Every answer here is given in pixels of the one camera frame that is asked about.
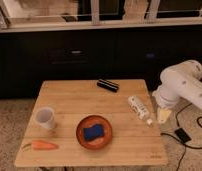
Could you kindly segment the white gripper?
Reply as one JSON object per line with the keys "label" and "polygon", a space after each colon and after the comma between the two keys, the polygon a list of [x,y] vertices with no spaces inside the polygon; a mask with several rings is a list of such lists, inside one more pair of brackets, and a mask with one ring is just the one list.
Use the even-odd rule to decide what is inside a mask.
{"label": "white gripper", "polygon": [[178,103],[178,96],[166,86],[160,85],[153,93],[156,103],[161,107],[157,109],[157,120],[164,124],[171,114],[171,108]]}

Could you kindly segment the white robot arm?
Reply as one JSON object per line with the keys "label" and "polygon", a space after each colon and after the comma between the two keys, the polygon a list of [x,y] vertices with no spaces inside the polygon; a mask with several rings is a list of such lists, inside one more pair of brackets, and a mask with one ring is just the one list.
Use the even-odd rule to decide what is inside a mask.
{"label": "white robot arm", "polygon": [[202,110],[202,65],[187,60],[165,68],[160,74],[161,84],[152,93],[158,105],[157,120],[164,124],[181,98]]}

